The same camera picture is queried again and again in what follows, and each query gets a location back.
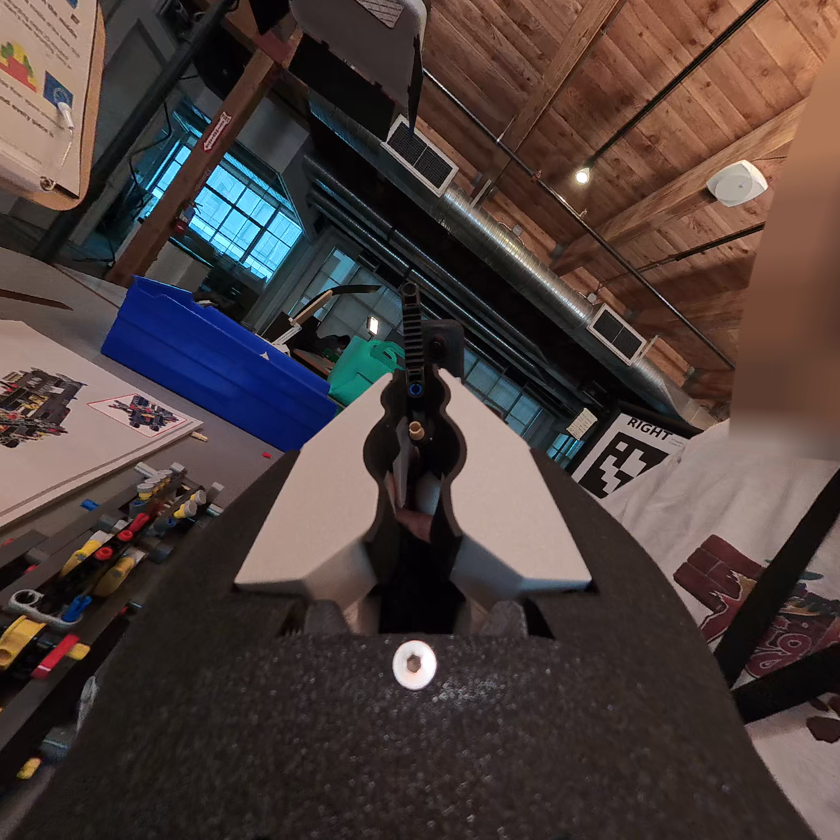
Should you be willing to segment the black toothed rack piece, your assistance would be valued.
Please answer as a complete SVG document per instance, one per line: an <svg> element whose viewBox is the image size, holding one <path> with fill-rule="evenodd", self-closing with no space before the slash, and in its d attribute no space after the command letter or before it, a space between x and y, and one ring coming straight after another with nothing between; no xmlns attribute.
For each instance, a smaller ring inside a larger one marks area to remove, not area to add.
<svg viewBox="0 0 840 840"><path fill-rule="evenodd" d="M417 284L406 281L400 287L404 342L404 371L425 373L422 305Z"/></svg>

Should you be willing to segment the wooden post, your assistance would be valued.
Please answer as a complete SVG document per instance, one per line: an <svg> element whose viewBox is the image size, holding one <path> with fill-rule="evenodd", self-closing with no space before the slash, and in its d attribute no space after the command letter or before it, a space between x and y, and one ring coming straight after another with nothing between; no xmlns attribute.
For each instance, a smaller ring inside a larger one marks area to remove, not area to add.
<svg viewBox="0 0 840 840"><path fill-rule="evenodd" d="M130 288L133 278L144 277L175 231L182 212L193 203L240 131L262 101L279 70L288 67L301 39L293 16L256 38L255 52L241 77L223 100L209 126L193 147L151 214L138 228L106 281Z"/></svg>

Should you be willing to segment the black white pattern sign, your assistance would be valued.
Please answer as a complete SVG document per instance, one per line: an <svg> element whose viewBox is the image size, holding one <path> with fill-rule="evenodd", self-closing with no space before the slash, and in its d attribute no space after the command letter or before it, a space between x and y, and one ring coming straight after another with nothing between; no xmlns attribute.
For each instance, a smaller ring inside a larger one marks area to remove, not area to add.
<svg viewBox="0 0 840 840"><path fill-rule="evenodd" d="M699 433L684 421L620 402L595 424L567 471L593 497L604 499L681 451Z"/></svg>

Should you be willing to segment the building instruction booklet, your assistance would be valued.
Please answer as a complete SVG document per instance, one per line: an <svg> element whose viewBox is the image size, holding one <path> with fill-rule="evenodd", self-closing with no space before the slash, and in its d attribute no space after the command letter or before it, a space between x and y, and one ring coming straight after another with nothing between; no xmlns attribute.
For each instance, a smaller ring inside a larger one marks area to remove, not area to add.
<svg viewBox="0 0 840 840"><path fill-rule="evenodd" d="M20 321L1 362L3 527L203 425Z"/></svg>

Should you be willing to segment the small black beam piece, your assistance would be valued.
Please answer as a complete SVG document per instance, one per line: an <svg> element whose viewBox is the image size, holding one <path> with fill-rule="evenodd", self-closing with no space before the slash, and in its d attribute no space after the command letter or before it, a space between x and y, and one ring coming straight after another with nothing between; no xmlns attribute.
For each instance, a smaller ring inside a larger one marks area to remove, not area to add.
<svg viewBox="0 0 840 840"><path fill-rule="evenodd" d="M423 386L423 395L419 398L411 398L407 393L407 387L411 383L419 383ZM426 429L426 438L424 441L419 443L415 443L416 446L416 456L423 460L427 456L427 450L430 448L433 437L434 437L434 424L431 416L427 410L427 402L426 402L426 384L425 384L425 374L420 371L409 371L406 370L405 372L405 385L406 385L406 403L405 403L405 420L409 421L420 421Z"/></svg>

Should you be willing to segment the toy car chassis model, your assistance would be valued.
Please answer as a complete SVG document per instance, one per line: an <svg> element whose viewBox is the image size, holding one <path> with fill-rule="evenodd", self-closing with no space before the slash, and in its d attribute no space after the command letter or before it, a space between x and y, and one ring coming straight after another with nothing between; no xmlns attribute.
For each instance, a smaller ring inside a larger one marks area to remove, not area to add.
<svg viewBox="0 0 840 840"><path fill-rule="evenodd" d="M153 565L220 516L224 485L186 468L136 466L142 480L52 535L2 543L2 792L32 778L47 733L77 708L82 688L141 606Z"/></svg>

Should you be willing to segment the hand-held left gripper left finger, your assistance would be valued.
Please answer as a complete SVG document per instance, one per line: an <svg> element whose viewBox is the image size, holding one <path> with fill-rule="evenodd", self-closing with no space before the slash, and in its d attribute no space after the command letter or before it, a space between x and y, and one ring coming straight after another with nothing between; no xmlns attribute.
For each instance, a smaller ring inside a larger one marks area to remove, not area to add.
<svg viewBox="0 0 840 840"><path fill-rule="evenodd" d="M379 488L364 443L384 416L384 375L302 446L234 579L242 592L300 595L345 610L376 576L364 539Z"/></svg>

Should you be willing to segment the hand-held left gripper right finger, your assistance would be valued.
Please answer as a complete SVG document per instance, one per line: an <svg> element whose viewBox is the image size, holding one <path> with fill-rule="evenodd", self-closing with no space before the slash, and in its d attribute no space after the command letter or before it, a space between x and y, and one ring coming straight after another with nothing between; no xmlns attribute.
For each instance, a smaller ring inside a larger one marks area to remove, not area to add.
<svg viewBox="0 0 840 840"><path fill-rule="evenodd" d="M485 614L593 581L529 445L447 371L443 417L460 454L440 500L457 547L449 575Z"/></svg>

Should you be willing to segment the blue plastic bin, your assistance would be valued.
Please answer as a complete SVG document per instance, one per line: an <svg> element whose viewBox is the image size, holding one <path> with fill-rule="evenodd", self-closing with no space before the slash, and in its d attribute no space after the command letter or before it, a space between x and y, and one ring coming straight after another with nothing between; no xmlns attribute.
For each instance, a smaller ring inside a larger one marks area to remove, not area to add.
<svg viewBox="0 0 840 840"><path fill-rule="evenodd" d="M329 384L193 294L135 277L101 353L283 452L338 407Z"/></svg>

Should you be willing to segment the silver ventilation duct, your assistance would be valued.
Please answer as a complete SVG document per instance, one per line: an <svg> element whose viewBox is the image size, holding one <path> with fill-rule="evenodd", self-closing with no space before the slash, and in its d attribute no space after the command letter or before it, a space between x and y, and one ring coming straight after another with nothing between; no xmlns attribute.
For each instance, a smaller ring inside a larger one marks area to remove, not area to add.
<svg viewBox="0 0 840 840"><path fill-rule="evenodd" d="M617 326L629 339L637 338L609 307L598 308L585 300L508 228L484 210L472 207L467 195L452 181L445 190L437 189L437 173L450 170L453 163L418 130L411 130L403 115L395 118L381 149L393 158L397 170L405 172L395 178L423 209L625 385L658 410L669 410L688 424L698 428L714 424L704 407L648 358L644 339L639 340L640 347L634 353L625 353L618 350L617 339L604 335L606 328Z"/></svg>

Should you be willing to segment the white ceiling speaker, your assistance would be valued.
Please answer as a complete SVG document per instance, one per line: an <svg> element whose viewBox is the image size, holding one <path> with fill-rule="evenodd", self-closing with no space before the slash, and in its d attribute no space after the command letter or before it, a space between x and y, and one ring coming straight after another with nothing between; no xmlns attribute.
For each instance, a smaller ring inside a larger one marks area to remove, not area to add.
<svg viewBox="0 0 840 840"><path fill-rule="evenodd" d="M725 207L737 207L761 196L769 188L762 172L750 161L736 161L707 182L712 197Z"/></svg>

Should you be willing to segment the green fabric tote bag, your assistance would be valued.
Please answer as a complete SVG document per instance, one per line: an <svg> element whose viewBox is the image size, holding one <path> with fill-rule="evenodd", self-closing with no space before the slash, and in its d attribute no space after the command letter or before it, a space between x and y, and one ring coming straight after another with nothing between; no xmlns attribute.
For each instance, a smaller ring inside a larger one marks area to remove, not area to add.
<svg viewBox="0 0 840 840"><path fill-rule="evenodd" d="M403 370L404 364L399 344L354 336L329 374L329 397L348 406L383 376Z"/></svg>

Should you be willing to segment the grey overhead fixture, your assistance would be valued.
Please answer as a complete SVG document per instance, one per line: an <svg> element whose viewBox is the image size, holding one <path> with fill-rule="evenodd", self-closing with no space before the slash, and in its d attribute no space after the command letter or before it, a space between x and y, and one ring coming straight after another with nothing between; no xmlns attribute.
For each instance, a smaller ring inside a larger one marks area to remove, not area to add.
<svg viewBox="0 0 840 840"><path fill-rule="evenodd" d="M431 2L292 1L289 5L302 32L379 85L414 130Z"/></svg>

